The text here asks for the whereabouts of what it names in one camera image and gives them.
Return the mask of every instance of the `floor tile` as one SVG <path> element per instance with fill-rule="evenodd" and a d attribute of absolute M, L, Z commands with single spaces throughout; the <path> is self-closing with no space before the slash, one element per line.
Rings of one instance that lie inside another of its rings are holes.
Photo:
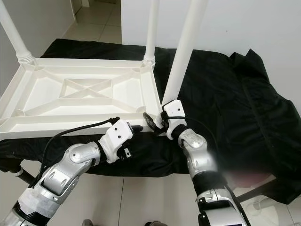
<path fill-rule="evenodd" d="M 94 2 L 91 7 L 82 7 L 76 14 L 78 23 L 91 23 L 105 25 L 115 4 Z"/>
<path fill-rule="evenodd" d="M 121 44 L 121 27 L 106 25 L 99 39 L 99 42 Z"/>
<path fill-rule="evenodd" d="M 117 5 L 111 12 L 107 25 L 121 26 L 121 6 Z"/>
<path fill-rule="evenodd" d="M 292 226 L 293 221 L 284 204 L 276 204 L 262 210 L 253 207 L 255 199 L 241 203 L 252 226 Z"/>
<path fill-rule="evenodd" d="M 63 38 L 79 41 L 98 41 L 103 28 L 104 25 L 78 23 L 72 26 Z"/>
<path fill-rule="evenodd" d="M 189 175 L 125 178 L 119 226 L 159 220 L 170 226 L 198 225 L 196 195 Z"/>
<path fill-rule="evenodd" d="M 84 219 L 98 226 L 117 226 L 122 183 L 122 177 L 82 175 L 48 226 L 80 226 Z"/>
<path fill-rule="evenodd" d="M 287 207 L 296 226 L 301 226 L 301 197 L 296 198 Z"/>

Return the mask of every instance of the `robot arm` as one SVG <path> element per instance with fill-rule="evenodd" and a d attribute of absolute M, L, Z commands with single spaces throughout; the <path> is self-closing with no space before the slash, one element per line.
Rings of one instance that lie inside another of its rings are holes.
<path fill-rule="evenodd" d="M 70 146 L 59 163 L 50 167 L 33 188 L 23 192 L 0 226 L 45 226 L 79 177 L 91 166 L 115 162 L 117 151 L 132 137 L 131 126 L 118 120 L 99 141 Z"/>
<path fill-rule="evenodd" d="M 166 131 L 187 157 L 188 170 L 197 193 L 200 226 L 247 226 L 249 222 L 227 182 L 218 172 L 214 159 L 207 150 L 207 141 L 186 127 L 185 113 L 180 100 L 162 107 L 155 122 L 145 113 L 147 123 L 155 131 Z"/>

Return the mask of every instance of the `tiled floor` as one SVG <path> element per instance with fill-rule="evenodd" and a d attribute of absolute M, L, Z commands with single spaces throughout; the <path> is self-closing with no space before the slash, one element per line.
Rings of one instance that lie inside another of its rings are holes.
<path fill-rule="evenodd" d="M 121 9 L 117 4 L 95 1 L 91 7 L 82 7 L 65 39 L 99 41 L 121 44 Z"/>
<path fill-rule="evenodd" d="M 95 2 L 82 8 L 78 24 L 64 38 L 121 44 L 120 4 Z M 37 162 L 24 161 L 24 168 L 36 174 Z M 5 217 L 27 184 L 10 173 L 0 172 L 0 219 Z M 237 195 L 246 189 L 236 189 Z M 301 225 L 301 198 L 289 206 L 277 204 L 255 210 L 252 202 L 242 203 L 253 226 Z M 170 226 L 196 226 L 198 209 L 189 175 L 165 178 L 121 178 L 84 174 L 78 185 L 49 222 L 49 226 L 80 226 L 91 219 L 99 226 L 143 226 L 160 220 Z"/>

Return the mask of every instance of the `black tablecloth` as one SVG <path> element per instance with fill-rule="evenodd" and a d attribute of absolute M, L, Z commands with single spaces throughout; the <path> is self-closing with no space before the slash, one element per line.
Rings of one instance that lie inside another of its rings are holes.
<path fill-rule="evenodd" d="M 42 57 L 142 60 L 143 46 L 55 40 Z M 175 49 L 156 48 L 155 80 L 160 99 L 168 80 Z M 203 122 L 214 134 L 188 121 L 203 135 L 223 170 L 269 172 L 284 184 L 294 182 L 293 197 L 300 194 L 301 119 L 291 101 L 281 97 L 269 82 L 261 58 L 194 50 L 179 94 L 186 116 Z M 59 161 L 67 147 L 99 139 L 101 135 L 57 138 L 48 164 Z M 41 161 L 48 137 L 0 142 L 0 159 Z M 92 167 L 89 173 L 110 176 L 162 177 L 187 173 L 186 158 L 176 142 L 153 133 L 136 134 L 130 142 L 132 158 Z M 8 168 L 0 165 L 2 171 Z"/>

